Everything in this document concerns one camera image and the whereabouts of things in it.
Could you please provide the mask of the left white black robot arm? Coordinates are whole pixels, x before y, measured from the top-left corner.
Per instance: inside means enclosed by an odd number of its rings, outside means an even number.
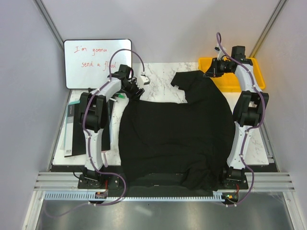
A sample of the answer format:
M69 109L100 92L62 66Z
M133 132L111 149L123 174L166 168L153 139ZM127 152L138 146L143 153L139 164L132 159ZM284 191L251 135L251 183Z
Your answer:
M144 72L138 77L130 77L132 72L129 66L120 65L117 72L108 76L105 84L91 92L83 92L80 96L78 118L86 144L83 174L94 188L101 188L105 184L105 176L98 171L106 165L106 160L102 158L102 134L110 123L109 100L123 91L129 99L138 101L144 93L143 87L151 82Z

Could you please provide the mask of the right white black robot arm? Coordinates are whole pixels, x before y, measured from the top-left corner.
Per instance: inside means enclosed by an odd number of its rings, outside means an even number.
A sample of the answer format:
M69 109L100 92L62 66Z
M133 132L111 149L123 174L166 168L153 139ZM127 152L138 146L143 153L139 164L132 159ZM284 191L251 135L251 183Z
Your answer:
M228 55L221 45L215 47L218 53L204 77L218 78L226 73L233 73L238 79L241 94L233 110L236 127L234 143L227 159L225 172L220 176L220 184L224 188L232 188L237 181L242 181L245 174L245 147L253 130L259 128L264 120L269 95L263 93L254 76L252 60L246 58L245 47L232 47Z

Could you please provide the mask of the black long sleeve shirt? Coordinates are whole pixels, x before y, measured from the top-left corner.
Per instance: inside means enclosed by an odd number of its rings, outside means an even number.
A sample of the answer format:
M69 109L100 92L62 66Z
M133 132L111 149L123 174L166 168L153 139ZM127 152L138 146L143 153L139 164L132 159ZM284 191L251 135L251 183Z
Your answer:
M118 147L129 182L150 173L182 173L190 190L217 190L231 152L235 124L229 103L202 71L178 72L172 86L185 103L130 101L119 128Z

